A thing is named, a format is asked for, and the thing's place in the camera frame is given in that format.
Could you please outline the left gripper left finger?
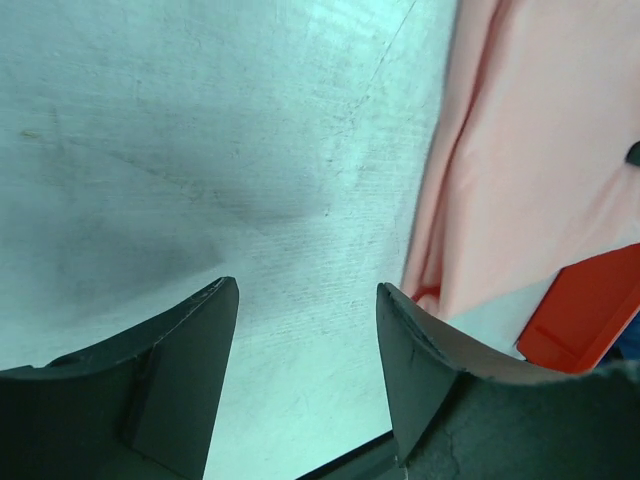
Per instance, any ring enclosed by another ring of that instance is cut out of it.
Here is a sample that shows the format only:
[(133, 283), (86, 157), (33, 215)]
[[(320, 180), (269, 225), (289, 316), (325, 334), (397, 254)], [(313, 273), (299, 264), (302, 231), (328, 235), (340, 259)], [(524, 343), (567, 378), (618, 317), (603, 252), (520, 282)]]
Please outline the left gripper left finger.
[(5, 479), (200, 479), (236, 326), (235, 279), (42, 367), (1, 374)]

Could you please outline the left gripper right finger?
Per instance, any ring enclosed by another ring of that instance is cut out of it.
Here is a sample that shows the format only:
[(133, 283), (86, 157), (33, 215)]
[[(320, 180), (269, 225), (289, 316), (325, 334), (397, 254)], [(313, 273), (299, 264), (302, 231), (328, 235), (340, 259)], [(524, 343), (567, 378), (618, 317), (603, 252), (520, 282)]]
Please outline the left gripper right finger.
[(503, 354), (377, 288), (397, 458), (411, 479), (635, 479), (639, 365), (578, 375)]

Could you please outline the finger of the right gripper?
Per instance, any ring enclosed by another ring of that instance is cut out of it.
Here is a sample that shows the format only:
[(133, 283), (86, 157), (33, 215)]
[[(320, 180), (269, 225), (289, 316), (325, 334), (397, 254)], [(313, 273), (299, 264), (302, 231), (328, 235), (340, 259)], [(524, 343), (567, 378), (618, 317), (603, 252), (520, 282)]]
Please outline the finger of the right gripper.
[(625, 156), (625, 162), (629, 165), (640, 166), (640, 141), (635, 142)]

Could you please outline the pink t shirt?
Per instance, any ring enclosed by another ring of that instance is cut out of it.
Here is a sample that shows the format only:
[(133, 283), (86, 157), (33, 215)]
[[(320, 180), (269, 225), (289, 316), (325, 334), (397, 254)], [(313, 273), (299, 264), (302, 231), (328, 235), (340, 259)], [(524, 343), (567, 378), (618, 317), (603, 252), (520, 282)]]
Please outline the pink t shirt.
[(447, 320), (639, 240), (639, 5), (462, 1), (402, 289)]

